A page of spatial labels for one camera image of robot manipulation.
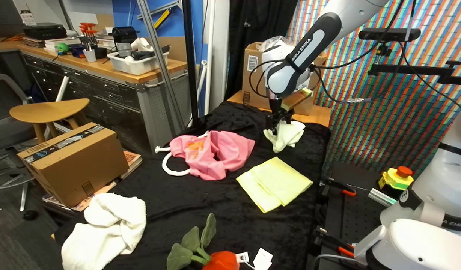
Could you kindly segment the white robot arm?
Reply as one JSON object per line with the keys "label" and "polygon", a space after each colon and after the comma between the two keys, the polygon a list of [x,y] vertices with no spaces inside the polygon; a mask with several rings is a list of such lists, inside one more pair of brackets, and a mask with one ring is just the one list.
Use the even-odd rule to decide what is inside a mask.
{"label": "white robot arm", "polygon": [[[290,125],[290,110],[281,107],[283,100],[301,91],[310,73],[320,70],[314,61],[332,44],[347,37],[374,17],[389,0],[329,0],[323,13],[305,34],[305,37],[286,52],[280,47],[263,55],[266,88],[272,110],[271,131],[278,134],[283,122]],[[442,85],[461,85],[461,77],[452,77],[457,62],[448,62],[446,68],[377,65],[376,73],[439,76]]]}

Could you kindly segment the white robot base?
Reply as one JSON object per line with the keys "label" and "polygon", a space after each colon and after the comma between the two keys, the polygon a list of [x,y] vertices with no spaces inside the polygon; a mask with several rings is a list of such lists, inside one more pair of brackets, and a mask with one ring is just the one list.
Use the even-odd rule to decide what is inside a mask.
{"label": "white robot base", "polygon": [[461,115],[433,161],[355,247],[377,270],[461,270]]}

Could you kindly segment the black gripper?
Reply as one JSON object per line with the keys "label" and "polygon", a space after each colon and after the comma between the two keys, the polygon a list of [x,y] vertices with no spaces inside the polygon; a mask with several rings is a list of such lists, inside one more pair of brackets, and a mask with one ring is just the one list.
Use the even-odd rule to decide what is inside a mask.
{"label": "black gripper", "polygon": [[268,127],[274,134],[277,134],[277,127],[281,122],[286,122],[286,124],[292,122],[292,116],[293,116],[295,110],[293,109],[284,109],[281,100],[271,100],[269,106],[271,106],[272,115],[271,115],[271,119],[268,121]]}

